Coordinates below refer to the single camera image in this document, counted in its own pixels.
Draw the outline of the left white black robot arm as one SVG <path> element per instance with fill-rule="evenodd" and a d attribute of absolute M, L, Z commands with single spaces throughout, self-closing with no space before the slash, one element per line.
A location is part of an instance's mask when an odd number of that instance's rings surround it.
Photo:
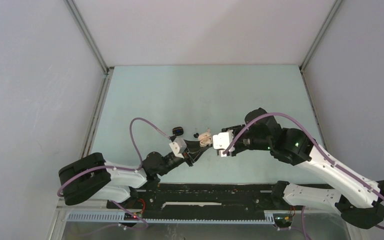
<path fill-rule="evenodd" d="M 61 187 L 57 195 L 67 206 L 92 199 L 115 201 L 125 208 L 133 208 L 138 202 L 138 194 L 133 189 L 158 183 L 160 176 L 183 163 L 193 166 L 212 144 L 211 137 L 198 141 L 176 138 L 169 144 L 170 153 L 163 156 L 150 152 L 141 167 L 136 168 L 106 161 L 102 153 L 95 152 L 59 170 Z"/>

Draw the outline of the black charging case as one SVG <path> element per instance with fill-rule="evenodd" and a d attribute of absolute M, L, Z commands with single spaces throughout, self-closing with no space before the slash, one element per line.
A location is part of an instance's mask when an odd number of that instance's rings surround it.
<path fill-rule="evenodd" d="M 174 136 L 182 136 L 184 134 L 184 129 L 181 126 L 176 126 L 172 129 L 172 134 Z"/>

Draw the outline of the beige earbud charging case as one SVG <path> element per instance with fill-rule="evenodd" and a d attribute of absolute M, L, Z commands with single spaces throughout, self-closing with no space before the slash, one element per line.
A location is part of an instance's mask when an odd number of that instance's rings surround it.
<path fill-rule="evenodd" d="M 204 133 L 201 133 L 198 136 L 198 141 L 200 147 L 207 147 L 213 144 L 213 137 L 212 134 L 209 131 L 206 131 Z"/>

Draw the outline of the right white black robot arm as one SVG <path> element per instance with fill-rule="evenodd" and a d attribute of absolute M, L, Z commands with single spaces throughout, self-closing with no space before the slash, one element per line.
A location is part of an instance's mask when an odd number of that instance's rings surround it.
<path fill-rule="evenodd" d="M 384 180 L 371 180 L 333 157 L 298 122 L 285 128 L 276 112 L 262 108 L 249 112 L 244 124 L 227 127 L 213 136 L 213 148 L 220 157 L 234 157 L 243 151 L 267 151 L 279 162 L 304 169 L 328 188 L 305 187 L 278 181 L 271 192 L 277 209 L 293 206 L 316 208 L 338 214 L 360 229 L 381 228 L 384 220 Z"/>

